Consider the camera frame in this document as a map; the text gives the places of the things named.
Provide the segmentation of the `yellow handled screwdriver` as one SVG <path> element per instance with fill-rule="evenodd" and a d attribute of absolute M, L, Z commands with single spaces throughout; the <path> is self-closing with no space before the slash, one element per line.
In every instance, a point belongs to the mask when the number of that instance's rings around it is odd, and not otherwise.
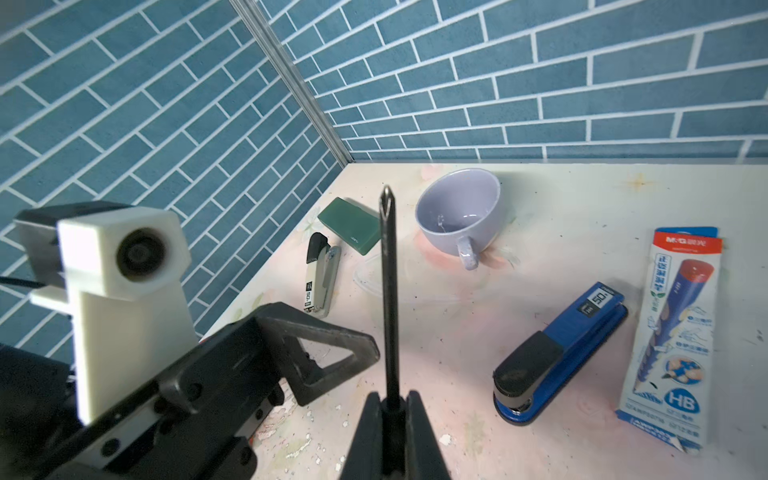
<path fill-rule="evenodd" d="M 399 324 L 396 202 L 389 185 L 379 202 L 381 228 L 382 294 L 384 315 L 386 405 L 391 412 L 400 409 Z"/>

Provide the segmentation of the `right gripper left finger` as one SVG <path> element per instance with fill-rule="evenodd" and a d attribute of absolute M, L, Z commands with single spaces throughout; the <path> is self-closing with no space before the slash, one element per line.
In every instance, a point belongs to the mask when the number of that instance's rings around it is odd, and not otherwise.
<path fill-rule="evenodd" d="M 383 470 L 383 415 L 381 399 L 372 392 L 359 419 L 340 480 L 379 480 Z"/>

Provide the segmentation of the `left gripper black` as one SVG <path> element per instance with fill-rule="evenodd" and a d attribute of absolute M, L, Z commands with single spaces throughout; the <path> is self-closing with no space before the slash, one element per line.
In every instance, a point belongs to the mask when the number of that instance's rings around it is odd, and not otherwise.
<path fill-rule="evenodd" d="M 375 339 L 285 303 L 257 308 L 85 424 L 62 362 L 1 349 L 5 479 L 249 479 L 251 439 L 284 402 L 306 406 L 380 359 Z"/>

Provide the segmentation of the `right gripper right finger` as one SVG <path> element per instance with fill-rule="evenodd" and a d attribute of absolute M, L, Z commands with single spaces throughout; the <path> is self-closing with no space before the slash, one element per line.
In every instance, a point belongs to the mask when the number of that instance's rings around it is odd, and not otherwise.
<path fill-rule="evenodd" d="M 415 390 L 406 398 L 405 478 L 451 479 L 422 398 Z"/>

